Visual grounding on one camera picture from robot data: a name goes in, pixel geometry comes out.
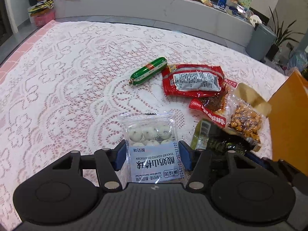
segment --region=red label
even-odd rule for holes
[[[211,110],[208,110],[203,106],[203,104],[198,99],[192,99],[190,102],[189,108],[196,109],[206,113],[207,117],[209,117],[216,125],[225,128],[226,127],[226,118],[213,113]]]
[[[238,86],[238,83],[237,83],[237,82],[231,81],[231,80],[229,80],[229,79],[225,79],[225,82],[226,82],[227,84],[229,84],[230,86],[234,87],[234,88],[236,88],[236,87]]]
[[[145,65],[145,67],[148,68],[149,70],[155,68],[155,67],[153,66],[153,64],[150,64],[150,63],[148,63],[147,65]]]

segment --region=red snack package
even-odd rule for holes
[[[229,121],[230,112],[226,112],[228,94],[231,91],[233,91],[238,85],[236,82],[231,81],[229,79],[225,79],[225,82],[227,83],[226,93],[223,94],[223,98],[220,98],[221,101],[222,101],[222,103],[221,103],[222,108],[220,108],[216,111],[211,110],[211,107],[206,106],[204,104],[203,98],[199,98],[199,99],[193,98],[192,101],[189,104],[189,108],[196,109],[196,110],[204,112],[217,126],[219,126],[221,128],[225,128],[226,122]]]
[[[199,98],[217,96],[224,91],[224,73],[220,66],[173,64],[161,74],[165,95]]]

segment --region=pink tablecloth edge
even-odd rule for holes
[[[19,63],[20,58],[32,48],[33,44],[36,43],[43,35],[46,34],[48,30],[50,30],[57,23],[58,22],[55,20],[50,21],[18,47],[18,49],[0,67],[0,84],[4,82],[7,74]]]

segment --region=snack package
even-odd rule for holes
[[[206,6],[213,7],[213,3],[211,2],[211,0],[200,0],[200,2],[202,2]]]
[[[229,134],[239,135],[251,146],[260,146],[258,131],[265,117],[257,113],[248,103],[233,94],[237,83],[226,79],[223,96],[194,98],[189,108],[204,112],[218,127]]]
[[[210,149],[218,155],[232,150],[244,154],[251,150],[250,144],[240,136],[229,135],[207,119],[198,122],[190,144],[192,149]]]
[[[261,130],[265,117],[235,95],[229,95],[228,103],[232,112],[228,127],[234,129],[246,140],[250,142],[253,140],[260,144],[258,131]]]
[[[174,118],[175,112],[121,117],[131,182],[180,182],[185,178]]]
[[[220,66],[173,64],[161,71],[165,95],[210,97],[224,93],[224,73]]]
[[[226,127],[229,122],[231,108],[227,106],[228,96],[237,87],[237,83],[229,79],[225,79],[225,89],[218,96],[206,98],[193,98],[189,104],[189,108],[204,112],[216,125],[220,128]]]

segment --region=white lace tablecloth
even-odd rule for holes
[[[20,223],[15,188],[71,150],[93,154],[124,137],[121,113],[177,112],[177,130],[188,144],[202,113],[190,98],[166,97],[161,74],[140,86],[127,80],[139,67],[164,56],[169,63],[220,65],[227,78],[244,82],[268,100],[285,77],[218,44],[157,28],[96,22],[54,24],[24,53],[0,85],[0,220]],[[269,124],[260,157],[271,157]],[[86,176],[95,182],[94,174]]]

